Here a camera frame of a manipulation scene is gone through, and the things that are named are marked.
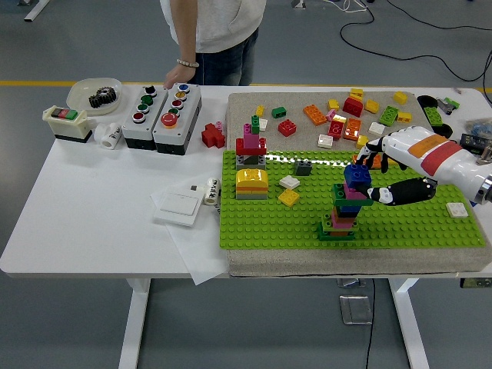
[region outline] hand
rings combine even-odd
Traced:
[[[195,68],[178,64],[166,74],[166,80],[163,86],[164,88],[170,89],[174,83],[186,83],[194,77],[195,72]]]

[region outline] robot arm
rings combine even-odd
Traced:
[[[387,205],[411,204],[431,199],[440,185],[456,185],[470,201],[485,204],[492,201],[492,150],[488,148],[481,159],[453,141],[412,126],[368,142],[357,156],[356,164],[366,160],[370,168],[374,156],[383,153],[381,171],[388,168],[387,160],[395,160],[402,170],[410,167],[422,178],[401,181],[386,188],[357,188],[369,198]]]

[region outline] table leg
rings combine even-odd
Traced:
[[[150,278],[127,279],[133,289],[130,311],[126,323],[125,339],[121,348],[119,369],[135,369],[140,351],[141,333],[144,329],[145,312],[147,310]]]
[[[412,369],[429,369],[421,333],[418,330],[417,319],[408,294],[408,289],[417,281],[418,278],[389,279],[410,366]]]

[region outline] white t-shirt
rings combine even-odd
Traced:
[[[236,46],[258,28],[267,0],[198,0],[196,52],[222,52]],[[162,11],[178,43],[169,0],[161,0]]]

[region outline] jeans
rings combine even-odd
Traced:
[[[197,54],[200,65],[189,81],[193,85],[248,86],[253,81],[254,45],[258,29],[239,45],[222,52]]]

